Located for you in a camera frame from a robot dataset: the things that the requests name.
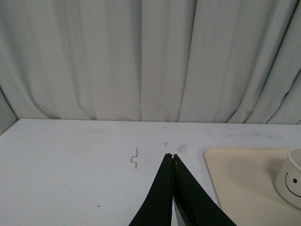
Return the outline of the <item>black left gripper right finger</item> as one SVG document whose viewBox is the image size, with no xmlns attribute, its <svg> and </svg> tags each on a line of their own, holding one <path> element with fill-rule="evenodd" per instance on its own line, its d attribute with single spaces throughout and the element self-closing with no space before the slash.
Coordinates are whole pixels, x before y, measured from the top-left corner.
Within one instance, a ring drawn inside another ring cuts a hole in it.
<svg viewBox="0 0 301 226">
<path fill-rule="evenodd" d="M 173 157 L 174 200 L 187 226 L 234 226 L 210 198 L 178 155 Z"/>
</svg>

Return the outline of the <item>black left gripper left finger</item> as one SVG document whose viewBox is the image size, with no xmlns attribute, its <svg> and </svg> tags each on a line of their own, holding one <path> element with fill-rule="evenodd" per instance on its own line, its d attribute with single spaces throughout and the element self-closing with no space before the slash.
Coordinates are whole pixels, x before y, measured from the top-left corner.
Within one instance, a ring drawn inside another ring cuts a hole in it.
<svg viewBox="0 0 301 226">
<path fill-rule="evenodd" d="M 131 226 L 170 226 L 172 221 L 174 173 L 172 155 L 165 154 L 150 190 Z"/>
</svg>

